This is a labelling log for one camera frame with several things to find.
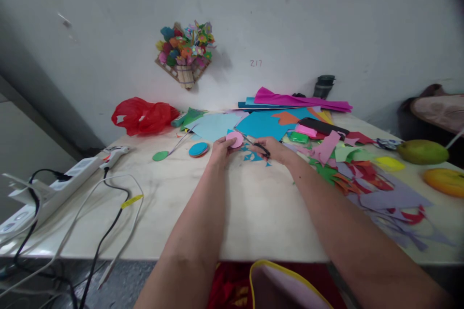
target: green mango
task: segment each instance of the green mango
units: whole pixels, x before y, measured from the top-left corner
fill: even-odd
[[[405,141],[396,150],[405,161],[420,165],[440,164],[450,155],[442,145],[429,140]]]

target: person's left hand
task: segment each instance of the person's left hand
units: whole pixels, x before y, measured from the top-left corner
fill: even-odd
[[[229,155],[240,150],[238,148],[229,147],[233,145],[235,139],[226,140],[226,137],[220,138],[213,143],[213,150],[209,158],[209,164],[213,165],[226,165]]]

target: power strip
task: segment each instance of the power strip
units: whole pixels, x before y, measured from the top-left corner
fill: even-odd
[[[33,181],[33,185],[42,194],[42,209],[37,220],[38,228],[44,223],[103,163],[98,157],[85,158],[69,169],[65,174],[72,178],[65,182],[58,180],[49,187],[38,180]],[[26,226],[35,215],[35,203],[31,200],[27,187],[16,189],[8,195],[27,205],[19,209],[14,215],[0,225],[0,237],[17,233]]]

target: pink paper circle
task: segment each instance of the pink paper circle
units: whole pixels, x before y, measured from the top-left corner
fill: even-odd
[[[235,142],[231,145],[232,148],[237,148],[243,144],[243,136],[239,132],[232,132],[227,134],[226,140],[235,139]]]

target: person's right hand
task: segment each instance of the person's right hand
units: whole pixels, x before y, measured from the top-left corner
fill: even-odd
[[[297,155],[287,146],[278,142],[275,138],[272,137],[259,138],[256,139],[255,142],[261,144],[270,152],[270,159],[275,159],[277,162],[283,165],[285,165],[294,155]],[[250,150],[256,152],[262,159],[267,160],[266,157],[263,156],[265,152],[258,146],[251,146]]]

